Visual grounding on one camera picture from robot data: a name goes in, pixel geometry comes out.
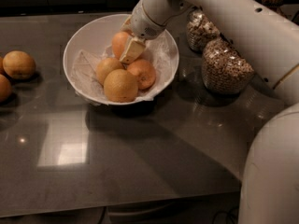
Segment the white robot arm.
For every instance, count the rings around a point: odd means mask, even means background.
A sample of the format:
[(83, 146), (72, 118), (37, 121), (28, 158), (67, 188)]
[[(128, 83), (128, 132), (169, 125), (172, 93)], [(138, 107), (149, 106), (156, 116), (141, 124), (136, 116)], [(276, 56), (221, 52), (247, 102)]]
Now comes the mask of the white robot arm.
[(140, 0), (122, 25), (140, 42), (156, 38), (185, 7), (203, 9), (287, 105), (254, 138), (238, 224), (299, 224), (299, 28), (254, 0)]

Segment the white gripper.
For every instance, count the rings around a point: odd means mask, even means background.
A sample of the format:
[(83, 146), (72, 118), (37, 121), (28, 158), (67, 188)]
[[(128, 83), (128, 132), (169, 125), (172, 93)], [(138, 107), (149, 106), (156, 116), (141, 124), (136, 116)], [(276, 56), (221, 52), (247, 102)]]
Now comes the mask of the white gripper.
[(167, 4), (164, 0), (140, 0), (121, 26), (121, 31), (129, 35), (121, 42), (122, 63), (134, 62), (145, 50), (143, 39), (152, 40), (164, 31), (167, 24)]

